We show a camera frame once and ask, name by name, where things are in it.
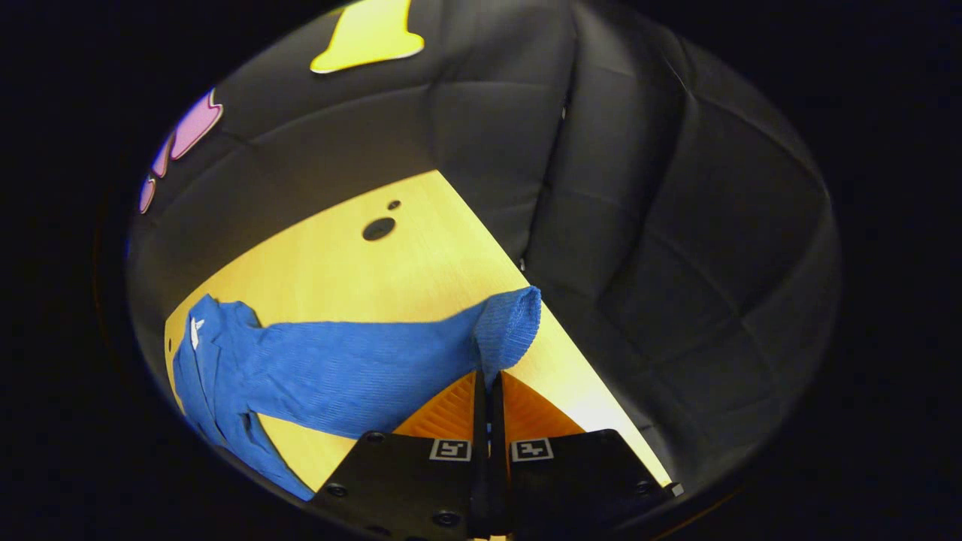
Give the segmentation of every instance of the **blue shirt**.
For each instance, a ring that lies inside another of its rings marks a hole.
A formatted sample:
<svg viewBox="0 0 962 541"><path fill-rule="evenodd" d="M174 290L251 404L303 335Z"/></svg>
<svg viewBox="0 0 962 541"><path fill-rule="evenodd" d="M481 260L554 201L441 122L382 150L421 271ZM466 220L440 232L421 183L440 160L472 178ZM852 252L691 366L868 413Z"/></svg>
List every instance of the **blue shirt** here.
<svg viewBox="0 0 962 541"><path fill-rule="evenodd" d="M358 438L391 432L446 386L481 370L490 388L528 350L541 292L489 297L440 322L277 323L210 296L190 309L174 386L190 425L302 500L312 491L255 413Z"/></svg>

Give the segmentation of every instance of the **wooden table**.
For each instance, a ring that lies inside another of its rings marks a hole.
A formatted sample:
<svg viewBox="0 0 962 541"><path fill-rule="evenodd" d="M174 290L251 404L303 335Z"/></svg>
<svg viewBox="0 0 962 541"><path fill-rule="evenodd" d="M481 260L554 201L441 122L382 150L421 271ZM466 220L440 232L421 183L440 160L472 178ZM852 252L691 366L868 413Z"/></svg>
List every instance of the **wooden table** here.
<svg viewBox="0 0 962 541"><path fill-rule="evenodd" d="M400 205L388 210L395 200ZM396 219L394 230L377 241L364 240L364 228L382 217ZM431 322L526 286L527 280L497 241L434 170L348 199L254 246L208 278L170 314L165 344L168 339L180 344L189 309L206 294L220 302L243 301L263 326ZM171 387L173 351L176 348L166 352ZM531 348L507 372L585 430L616 429L658 482L663 486L671 482L547 307L542 306L541 328ZM259 417L288 466L315 491L354 444L349 438Z"/></svg>

